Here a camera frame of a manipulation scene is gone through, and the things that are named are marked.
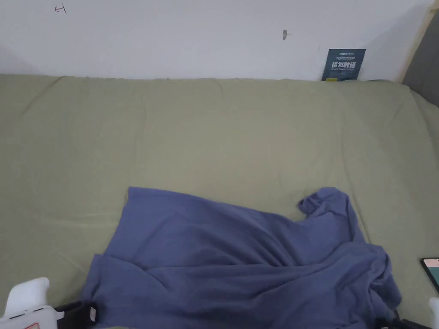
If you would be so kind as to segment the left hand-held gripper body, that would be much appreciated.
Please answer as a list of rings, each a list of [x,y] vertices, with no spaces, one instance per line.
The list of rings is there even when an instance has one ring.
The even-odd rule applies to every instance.
[[[57,329],[64,312],[48,305],[47,277],[35,278],[15,285],[9,292],[6,309],[0,318],[2,329]]]

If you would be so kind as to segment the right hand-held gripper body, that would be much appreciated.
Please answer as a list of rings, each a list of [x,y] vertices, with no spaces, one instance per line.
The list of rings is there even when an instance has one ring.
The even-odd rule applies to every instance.
[[[432,297],[429,299],[428,306],[432,313],[432,329],[439,328],[439,298]]]

